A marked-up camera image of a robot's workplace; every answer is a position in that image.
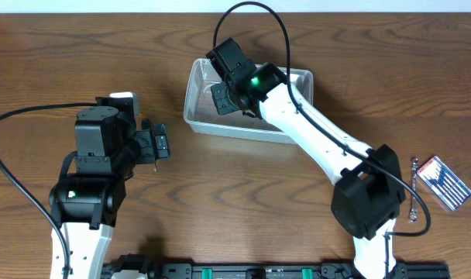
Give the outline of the silver combination wrench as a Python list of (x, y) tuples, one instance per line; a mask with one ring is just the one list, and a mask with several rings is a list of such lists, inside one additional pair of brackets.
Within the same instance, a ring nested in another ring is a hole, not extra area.
[[(418, 158), (411, 159), (411, 190), (417, 191), (417, 169), (418, 169)], [(408, 216), (409, 223), (416, 223), (418, 220), (418, 202), (416, 197), (411, 196), (411, 208)]]

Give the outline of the precision screwdriver set case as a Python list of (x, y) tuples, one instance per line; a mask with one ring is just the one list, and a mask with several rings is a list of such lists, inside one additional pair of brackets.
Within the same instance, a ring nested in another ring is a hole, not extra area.
[(471, 190), (437, 156), (417, 169), (417, 175), (449, 211), (458, 210), (471, 199)]

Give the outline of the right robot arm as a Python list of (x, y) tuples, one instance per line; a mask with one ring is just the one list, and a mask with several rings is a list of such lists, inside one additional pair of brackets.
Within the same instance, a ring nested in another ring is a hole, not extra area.
[(271, 63), (211, 64), (221, 81), (211, 87), (220, 115), (242, 111), (289, 136), (334, 186), (331, 210), (352, 237), (354, 267), (364, 278), (394, 270), (392, 235), (406, 195), (396, 153), (373, 149), (333, 124), (301, 94), (297, 75)]

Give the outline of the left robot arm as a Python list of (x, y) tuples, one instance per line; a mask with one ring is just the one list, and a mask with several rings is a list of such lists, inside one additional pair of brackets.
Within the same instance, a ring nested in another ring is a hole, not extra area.
[(167, 128), (136, 123), (139, 102), (130, 91), (98, 97), (77, 113), (77, 149), (62, 164), (50, 192), (52, 278), (98, 278), (112, 240), (125, 181), (138, 164), (170, 156)]

